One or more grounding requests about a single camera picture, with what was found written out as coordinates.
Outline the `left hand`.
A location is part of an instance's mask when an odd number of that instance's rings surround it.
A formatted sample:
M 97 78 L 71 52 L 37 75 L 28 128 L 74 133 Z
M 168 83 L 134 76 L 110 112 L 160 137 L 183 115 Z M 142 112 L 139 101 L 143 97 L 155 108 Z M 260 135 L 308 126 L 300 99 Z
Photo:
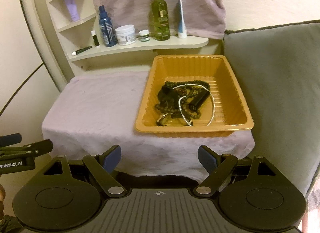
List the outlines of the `left hand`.
M 6 192 L 5 192 L 5 189 L 2 185 L 0 185 L 0 220 L 3 219 L 4 217 L 4 200 L 5 200 L 5 195 L 6 195 Z

